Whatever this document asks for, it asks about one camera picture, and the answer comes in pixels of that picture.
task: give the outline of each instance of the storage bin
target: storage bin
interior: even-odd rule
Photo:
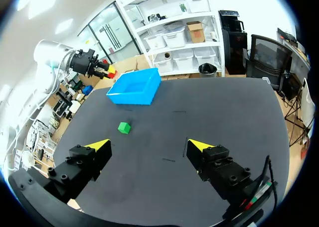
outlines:
[[[216,53],[212,47],[195,48],[194,52],[198,61],[198,66],[205,63],[215,65]]]
[[[166,73],[173,70],[173,60],[171,53],[169,53],[169,58],[165,58],[165,54],[158,54],[154,60],[154,65],[159,69],[160,73]]]
[[[185,0],[191,13],[210,11],[208,0]]]
[[[183,26],[183,22],[181,20],[173,21],[164,25],[166,30],[173,30]]]
[[[192,49],[182,49],[173,52],[173,60],[179,70],[190,70],[193,68],[194,52]]]
[[[150,105],[160,82],[157,68],[125,73],[106,96],[115,104]]]
[[[163,31],[159,30],[156,34],[151,34],[144,38],[150,49],[161,49],[166,47],[166,43],[163,39]]]
[[[162,35],[169,48],[184,47],[186,45],[185,27],[186,26],[167,31]]]

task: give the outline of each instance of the cardboard box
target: cardboard box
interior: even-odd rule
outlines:
[[[77,96],[76,96],[76,100],[77,101],[81,101],[83,98],[84,98],[84,94],[78,94]]]
[[[188,22],[187,27],[189,29],[191,41],[193,43],[202,43],[205,42],[204,30],[201,22],[193,21]]]

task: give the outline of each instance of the white container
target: white container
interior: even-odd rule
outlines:
[[[169,48],[184,47],[186,45],[185,27],[186,26],[167,31],[162,35]]]
[[[158,54],[154,60],[154,65],[159,69],[160,73],[173,71],[173,59],[171,53],[169,58],[165,58],[165,54]]]
[[[175,60],[179,70],[190,70],[193,68],[194,52],[192,49],[182,49],[173,52],[173,60]]]
[[[208,0],[185,0],[191,13],[210,11]]]
[[[212,47],[195,48],[194,52],[198,61],[198,66],[205,63],[215,65],[216,53]]]
[[[162,49],[166,47],[166,43],[163,39],[163,31],[159,30],[156,34],[151,34],[144,38],[150,49]]]

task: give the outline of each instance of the black mesh chair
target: black mesh chair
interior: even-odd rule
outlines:
[[[276,91],[281,91],[284,72],[289,64],[292,51],[283,44],[263,36],[253,34],[250,57],[246,58],[246,77],[267,77]]]

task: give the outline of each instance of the glass door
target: glass door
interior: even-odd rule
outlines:
[[[105,8],[89,26],[113,62],[140,54],[114,4]]]
[[[86,26],[78,35],[78,38],[80,41],[80,49],[83,49],[84,51],[93,49],[95,50],[94,55],[99,55],[99,60],[106,59],[109,63],[112,63],[112,60],[107,56],[105,50],[91,31],[90,27]]]

